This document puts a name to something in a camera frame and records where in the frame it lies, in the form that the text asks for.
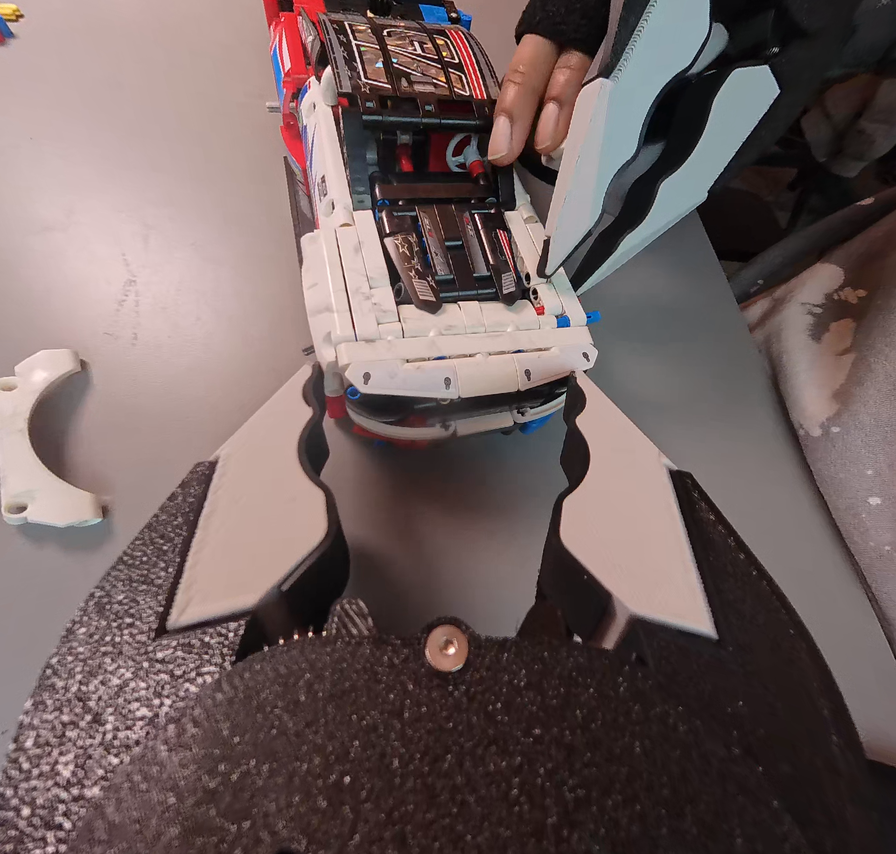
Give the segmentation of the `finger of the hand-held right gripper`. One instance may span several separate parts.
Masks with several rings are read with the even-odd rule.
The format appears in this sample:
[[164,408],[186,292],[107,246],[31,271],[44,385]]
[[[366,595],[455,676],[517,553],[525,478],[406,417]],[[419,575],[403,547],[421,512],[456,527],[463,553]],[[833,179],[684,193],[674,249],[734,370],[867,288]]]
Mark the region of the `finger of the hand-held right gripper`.
[[634,178],[618,213],[576,267],[576,292],[607,278],[702,203],[778,94],[767,64],[714,71],[690,84],[674,109],[665,147]]
[[728,42],[711,0],[611,0],[609,26],[566,136],[539,273],[569,280],[666,145],[674,109]]

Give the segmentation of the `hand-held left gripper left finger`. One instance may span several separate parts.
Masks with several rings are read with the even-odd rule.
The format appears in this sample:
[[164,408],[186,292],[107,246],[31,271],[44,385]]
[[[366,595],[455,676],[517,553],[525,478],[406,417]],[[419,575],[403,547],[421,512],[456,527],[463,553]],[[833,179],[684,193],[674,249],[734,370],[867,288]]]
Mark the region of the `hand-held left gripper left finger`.
[[350,577],[322,481],[323,372],[302,367],[218,449],[156,635],[247,617],[235,658],[320,632]]

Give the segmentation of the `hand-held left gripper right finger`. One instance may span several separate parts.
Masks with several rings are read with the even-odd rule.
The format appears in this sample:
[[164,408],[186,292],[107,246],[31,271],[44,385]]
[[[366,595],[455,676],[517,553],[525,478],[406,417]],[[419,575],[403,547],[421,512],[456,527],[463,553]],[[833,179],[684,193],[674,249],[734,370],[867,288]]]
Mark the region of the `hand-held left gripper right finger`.
[[582,371],[571,375],[538,593],[573,641],[610,650],[637,622],[717,642],[675,465]]

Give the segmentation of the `brick-built toy race car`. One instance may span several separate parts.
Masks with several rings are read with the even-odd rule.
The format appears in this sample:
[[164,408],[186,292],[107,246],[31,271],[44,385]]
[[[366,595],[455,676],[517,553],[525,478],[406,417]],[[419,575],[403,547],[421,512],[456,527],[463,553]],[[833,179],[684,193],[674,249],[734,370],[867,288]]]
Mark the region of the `brick-built toy race car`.
[[598,351],[513,168],[499,80],[446,0],[263,0],[326,410],[404,446],[524,434]]

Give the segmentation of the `white curved wheel arch piece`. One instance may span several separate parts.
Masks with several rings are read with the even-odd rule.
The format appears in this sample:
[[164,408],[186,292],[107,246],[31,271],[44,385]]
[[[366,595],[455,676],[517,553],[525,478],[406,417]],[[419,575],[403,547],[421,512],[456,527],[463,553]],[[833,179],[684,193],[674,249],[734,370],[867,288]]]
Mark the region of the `white curved wheel arch piece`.
[[37,456],[29,423],[36,405],[82,370],[70,349],[41,350],[1,378],[1,489],[6,524],[83,527],[103,520],[98,497],[57,477]]

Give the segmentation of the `grey desk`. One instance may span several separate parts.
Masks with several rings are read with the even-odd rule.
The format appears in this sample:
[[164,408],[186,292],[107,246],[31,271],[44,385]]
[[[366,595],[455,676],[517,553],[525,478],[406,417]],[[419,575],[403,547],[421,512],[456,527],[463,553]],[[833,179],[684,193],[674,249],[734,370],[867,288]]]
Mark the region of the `grey desk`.
[[[34,417],[100,496],[78,529],[2,524],[2,756],[94,584],[196,462],[305,361],[308,322],[261,0],[2,0],[2,375],[87,368]],[[589,292],[600,388],[693,473],[811,630],[871,757],[894,658],[693,214]]]

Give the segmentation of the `person's right hand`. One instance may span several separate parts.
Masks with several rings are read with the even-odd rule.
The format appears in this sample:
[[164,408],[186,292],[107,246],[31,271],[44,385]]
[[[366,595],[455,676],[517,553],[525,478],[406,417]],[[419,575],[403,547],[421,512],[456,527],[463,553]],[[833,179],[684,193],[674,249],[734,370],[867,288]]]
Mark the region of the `person's right hand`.
[[530,33],[521,38],[502,82],[488,144],[488,160],[511,164],[532,139],[537,153],[565,142],[574,105],[593,58],[560,49]]

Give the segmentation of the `grey paint-splattered clothing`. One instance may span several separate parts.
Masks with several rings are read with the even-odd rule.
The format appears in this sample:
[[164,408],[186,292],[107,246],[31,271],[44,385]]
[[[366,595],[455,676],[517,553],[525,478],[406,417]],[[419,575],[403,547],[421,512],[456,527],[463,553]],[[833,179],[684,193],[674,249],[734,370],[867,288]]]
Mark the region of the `grey paint-splattered clothing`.
[[733,290],[885,634],[895,628],[894,188],[771,250]]

